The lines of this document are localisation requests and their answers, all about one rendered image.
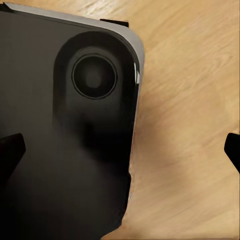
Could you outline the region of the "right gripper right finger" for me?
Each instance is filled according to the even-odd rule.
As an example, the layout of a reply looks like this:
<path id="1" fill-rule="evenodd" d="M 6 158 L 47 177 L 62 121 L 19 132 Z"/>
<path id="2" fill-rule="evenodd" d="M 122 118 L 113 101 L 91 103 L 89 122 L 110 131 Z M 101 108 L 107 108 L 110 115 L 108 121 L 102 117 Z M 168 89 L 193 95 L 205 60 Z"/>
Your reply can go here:
<path id="1" fill-rule="evenodd" d="M 224 151 L 240 173 L 240 135 L 235 133 L 228 133 Z"/>

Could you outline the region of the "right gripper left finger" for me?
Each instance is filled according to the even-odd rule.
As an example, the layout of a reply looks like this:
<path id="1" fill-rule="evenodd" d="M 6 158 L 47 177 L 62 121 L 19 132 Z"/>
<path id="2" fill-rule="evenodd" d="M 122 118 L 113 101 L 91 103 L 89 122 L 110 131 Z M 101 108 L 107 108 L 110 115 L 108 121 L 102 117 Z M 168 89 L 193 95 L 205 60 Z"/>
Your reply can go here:
<path id="1" fill-rule="evenodd" d="M 22 133 L 0 138 L 0 193 L 26 152 Z"/>

